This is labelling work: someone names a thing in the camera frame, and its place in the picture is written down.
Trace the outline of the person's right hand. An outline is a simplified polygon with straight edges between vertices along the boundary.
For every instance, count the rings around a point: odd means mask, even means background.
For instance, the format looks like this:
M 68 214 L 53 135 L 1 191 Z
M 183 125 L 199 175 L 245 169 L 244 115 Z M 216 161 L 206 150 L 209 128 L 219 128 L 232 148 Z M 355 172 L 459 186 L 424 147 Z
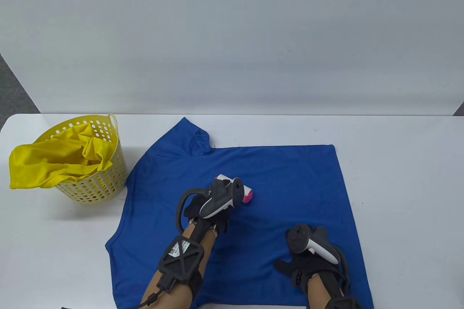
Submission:
M 291 253 L 291 261 L 285 262 L 277 259 L 274 268 L 285 276 L 288 276 L 294 287 L 300 287 L 307 292 L 308 281 L 318 275 L 323 284 L 329 288 L 343 288 L 346 285 L 346 276 L 339 265 L 332 264 L 326 259 L 312 254 L 309 251 Z

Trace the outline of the person's left hand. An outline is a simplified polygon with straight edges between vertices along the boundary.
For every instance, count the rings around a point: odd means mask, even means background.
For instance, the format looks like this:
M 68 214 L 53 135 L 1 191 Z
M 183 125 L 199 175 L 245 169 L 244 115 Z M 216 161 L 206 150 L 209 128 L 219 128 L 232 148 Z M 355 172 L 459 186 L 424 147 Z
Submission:
M 230 215 L 233 208 L 227 207 L 224 210 L 217 212 L 215 215 L 209 218 L 202 218 L 200 216 L 200 210 L 207 203 L 207 198 L 203 195 L 196 195 L 184 208 L 183 214 L 189 221 L 192 221 L 196 226 L 200 226 L 202 229 L 212 230 L 216 235 L 221 234 L 227 230 Z

